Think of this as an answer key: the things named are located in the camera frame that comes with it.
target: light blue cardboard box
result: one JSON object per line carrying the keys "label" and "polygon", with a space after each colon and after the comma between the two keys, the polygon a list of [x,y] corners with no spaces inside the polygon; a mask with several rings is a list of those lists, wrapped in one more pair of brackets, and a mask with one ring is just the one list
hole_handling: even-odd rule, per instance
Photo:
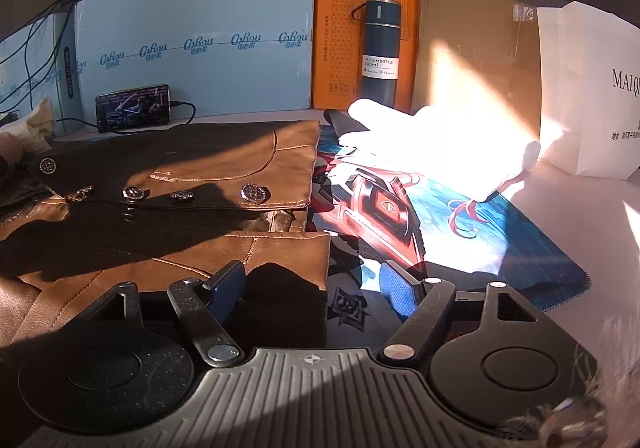
{"label": "light blue cardboard box", "polygon": [[[17,119],[31,112],[24,48],[4,62],[23,45],[30,32],[26,58],[32,77],[33,106],[43,98],[50,98],[56,120],[84,118],[78,88],[73,11],[51,14],[0,42],[0,115]],[[55,53],[58,41],[59,49]],[[54,134],[66,136],[80,127],[82,123],[77,121],[61,121],[56,124]]]}
{"label": "light blue cardboard box", "polygon": [[[84,0],[76,48],[85,119],[95,98],[168,84],[196,116],[306,109],[314,0]],[[172,108],[172,119],[191,108]]]}

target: black cable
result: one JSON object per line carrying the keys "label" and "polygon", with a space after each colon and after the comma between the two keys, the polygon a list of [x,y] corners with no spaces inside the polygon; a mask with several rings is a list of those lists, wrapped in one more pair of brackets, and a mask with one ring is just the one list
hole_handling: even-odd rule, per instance
{"label": "black cable", "polygon": [[189,102],[177,102],[177,105],[188,105],[189,107],[191,107],[191,109],[192,109],[191,118],[189,118],[187,123],[185,123],[185,125],[189,125],[189,123],[191,123],[193,121],[193,118],[196,117],[196,106],[194,104],[192,104],[192,103],[189,103]]}
{"label": "black cable", "polygon": [[[178,106],[178,105],[188,105],[189,107],[191,107],[191,109],[193,110],[191,113],[191,118],[189,118],[189,120],[187,121],[187,123],[185,123],[185,125],[189,125],[189,123],[191,123],[193,121],[193,118],[196,115],[196,106],[192,103],[189,102],[170,102],[172,107]],[[85,125],[89,125],[90,127],[93,127],[94,129],[98,129],[98,125],[96,125],[95,123],[89,123],[88,121],[84,121],[81,120],[80,118],[60,118],[60,120],[56,120],[56,123],[60,123],[60,121],[79,121],[80,123],[84,123]],[[132,131],[130,133],[123,133],[122,131],[113,131],[113,130],[109,130],[108,132],[113,133],[113,134],[122,134],[122,135],[130,135],[130,134],[135,134],[139,131]]]}
{"label": "black cable", "polygon": [[[54,10],[56,8],[56,6],[58,6],[58,4],[61,2],[62,0],[57,0],[56,2],[54,2],[53,4],[50,4],[47,8],[45,8],[43,11],[41,11],[39,14],[37,14],[35,17],[31,18],[29,20],[29,22],[27,22],[23,27],[20,28],[23,29],[25,27],[27,27],[28,24],[36,23],[38,22],[38,19],[40,18],[40,16],[42,16],[44,13],[48,12],[49,10]],[[47,19],[47,17],[49,17],[50,14],[47,14],[46,17],[42,18],[40,20],[40,24],[38,24],[38,27],[36,28],[36,30],[33,32],[33,35],[31,35],[31,37],[33,38],[34,35],[36,35],[38,33],[38,30],[40,29],[41,25],[44,24],[44,21]],[[9,60],[11,57],[17,55],[20,50],[27,45],[27,42],[29,41],[29,38],[27,38],[26,41],[24,41],[22,43],[22,45],[20,46],[20,48],[18,48],[17,50],[15,50],[12,54],[10,54],[9,56],[7,56],[6,58],[3,58],[2,60],[0,60],[0,66],[2,66],[2,64],[4,64],[7,60]]]}
{"label": "black cable", "polygon": [[[56,120],[56,123],[60,123],[60,121],[79,121],[80,123],[84,123],[85,125],[89,125],[90,127],[93,127],[94,129],[98,128],[98,125],[95,125],[94,123],[89,123],[88,121],[84,121],[81,120],[80,118],[60,118],[60,120]],[[135,132],[132,133],[123,133],[120,131],[109,131],[110,133],[114,133],[114,134],[122,134],[122,135],[129,135],[129,134],[135,134]]]}
{"label": "black cable", "polygon": [[[7,101],[9,98],[11,98],[12,95],[14,95],[14,93],[18,92],[22,86],[24,84],[26,84],[27,82],[29,83],[29,92],[24,95],[22,98],[20,98],[20,100],[10,109],[6,110],[6,112],[11,112],[13,111],[18,105],[20,105],[22,103],[22,101],[27,98],[27,96],[31,95],[31,92],[33,91],[34,88],[36,88],[38,85],[40,85],[42,82],[44,82],[47,79],[47,76],[49,75],[49,73],[51,72],[51,69],[53,69],[53,66],[55,66],[56,64],[56,60],[58,58],[58,52],[60,51],[60,45],[62,43],[62,37],[65,34],[65,30],[66,30],[66,25],[69,22],[69,17],[71,16],[71,12],[74,9],[74,4],[72,3],[72,5],[69,8],[69,11],[66,13],[66,18],[65,18],[65,23],[62,26],[62,31],[60,32],[60,36],[58,37],[58,40],[56,41],[54,47],[53,47],[53,51],[51,52],[51,54],[49,55],[49,58],[47,59],[47,61],[44,63],[44,66],[40,67],[35,73],[33,73],[32,76],[30,76],[29,78],[27,78],[27,80],[25,80],[24,82],[22,82],[17,88],[15,88],[12,92],[10,92],[7,96],[5,96],[4,99],[2,99],[0,101],[0,104],[4,103],[5,101]],[[40,71],[42,71],[45,67],[47,67],[47,64],[49,63],[49,60],[52,60],[51,65],[49,66],[49,69],[47,70],[47,72],[45,73],[45,75],[42,77],[41,80],[39,80],[35,85],[31,84],[31,79],[36,76]]]}
{"label": "black cable", "polygon": [[50,13],[46,14],[46,12],[49,12],[50,10],[53,11],[56,9],[56,7],[62,2],[63,0],[55,0],[54,2],[52,2],[49,6],[47,6],[46,8],[43,9],[43,11],[37,13],[36,15],[34,15],[31,19],[29,19],[27,22],[24,23],[24,25],[22,25],[18,30],[15,30],[14,33],[19,32],[21,29],[26,28],[29,24],[38,22],[38,20],[40,20],[40,23],[38,24],[38,27],[35,29],[35,31],[33,32],[33,34],[31,34],[31,37],[28,37],[27,40],[25,42],[22,43],[22,45],[15,50],[12,54],[10,54],[9,56],[3,58],[2,60],[0,60],[0,66],[2,66],[2,64],[4,64],[7,60],[9,60],[10,58],[14,57],[15,55],[17,55],[20,50],[27,45],[28,41],[34,37],[34,35],[36,35],[38,33],[38,30],[40,29],[41,25],[44,24],[45,20],[47,19],[47,17],[50,15]]}
{"label": "black cable", "polygon": [[29,105],[31,110],[33,111],[33,89],[31,89],[31,73],[29,73],[29,64],[27,64],[27,47],[29,45],[29,40],[31,40],[31,32],[33,31],[33,27],[36,25],[34,22],[30,29],[29,35],[27,35],[27,40],[24,41],[24,70],[27,72],[27,78],[29,79]]}

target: bottle label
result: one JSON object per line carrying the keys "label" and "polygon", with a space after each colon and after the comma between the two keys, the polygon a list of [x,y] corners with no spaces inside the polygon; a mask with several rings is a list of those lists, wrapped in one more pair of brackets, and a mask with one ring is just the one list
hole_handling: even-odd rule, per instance
{"label": "bottle label", "polygon": [[396,80],[398,78],[398,58],[362,55],[362,75],[369,78]]}

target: white paper bag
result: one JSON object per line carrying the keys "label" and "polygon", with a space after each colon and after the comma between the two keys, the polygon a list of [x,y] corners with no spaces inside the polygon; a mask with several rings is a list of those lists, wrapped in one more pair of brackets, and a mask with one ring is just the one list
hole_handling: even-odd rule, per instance
{"label": "white paper bag", "polygon": [[541,157],[575,175],[626,179],[640,166],[640,29],[573,2],[538,8]]}

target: white cloth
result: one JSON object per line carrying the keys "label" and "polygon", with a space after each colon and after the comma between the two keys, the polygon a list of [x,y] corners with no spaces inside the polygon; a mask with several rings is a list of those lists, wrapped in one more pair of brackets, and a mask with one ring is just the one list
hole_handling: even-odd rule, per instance
{"label": "white cloth", "polygon": [[3,125],[2,132],[14,135],[24,152],[42,154],[51,148],[46,138],[52,136],[55,120],[51,100],[43,98],[28,116]]}
{"label": "white cloth", "polygon": [[393,164],[392,170],[421,173],[476,201],[533,168],[540,153],[537,141],[507,123],[492,121],[492,132],[483,133],[481,121],[460,122],[459,115],[432,107],[410,116],[360,99],[349,115],[369,131],[342,135],[340,145],[373,154]]}

